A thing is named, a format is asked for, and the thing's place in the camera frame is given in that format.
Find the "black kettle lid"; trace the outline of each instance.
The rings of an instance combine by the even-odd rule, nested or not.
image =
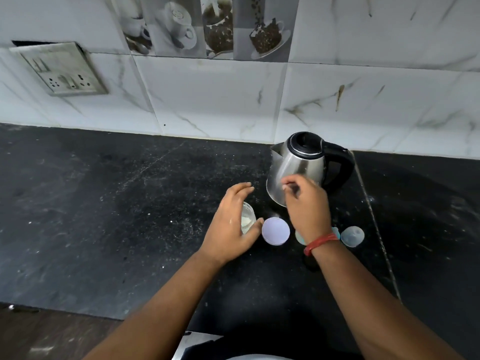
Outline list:
[[[324,140],[313,132],[296,132],[288,138],[286,146],[295,156],[303,159],[318,159],[325,155]]]

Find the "stainless steel kettle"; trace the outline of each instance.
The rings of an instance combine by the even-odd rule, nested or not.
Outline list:
[[[283,177],[302,174],[331,192],[344,184],[355,168],[355,161],[347,149],[327,142],[312,132],[296,132],[285,142],[272,145],[270,151],[272,165],[267,177],[267,192],[282,206],[285,206],[280,182]],[[339,163],[340,170],[335,178],[324,185],[329,162]]]

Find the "kettle handle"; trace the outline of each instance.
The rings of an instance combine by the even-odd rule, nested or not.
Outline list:
[[[323,142],[323,151],[325,152],[326,166],[328,168],[329,162],[336,162],[340,164],[340,171],[335,178],[328,184],[323,186],[323,189],[328,193],[340,188],[351,176],[355,168],[355,160],[351,156],[348,149],[331,142]]]

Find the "wristband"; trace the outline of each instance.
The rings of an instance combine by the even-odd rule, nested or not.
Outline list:
[[[313,249],[318,248],[319,246],[331,240],[338,240],[338,237],[333,232],[331,232],[328,235],[320,236],[316,238],[314,241],[310,242],[307,245],[307,247],[303,249],[303,254],[310,256],[312,254]]]

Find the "backsplash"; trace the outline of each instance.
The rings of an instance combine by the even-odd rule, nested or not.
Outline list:
[[[0,0],[0,122],[480,158],[480,0]],[[76,41],[52,97],[12,41]]]

